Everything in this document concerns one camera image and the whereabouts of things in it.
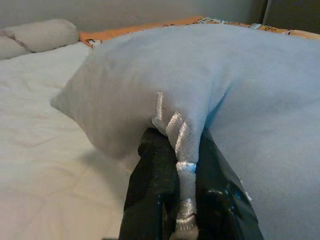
white bedsheet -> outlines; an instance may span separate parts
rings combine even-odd
[[[94,150],[50,99],[90,49],[0,61],[0,239],[117,237],[129,174]]]

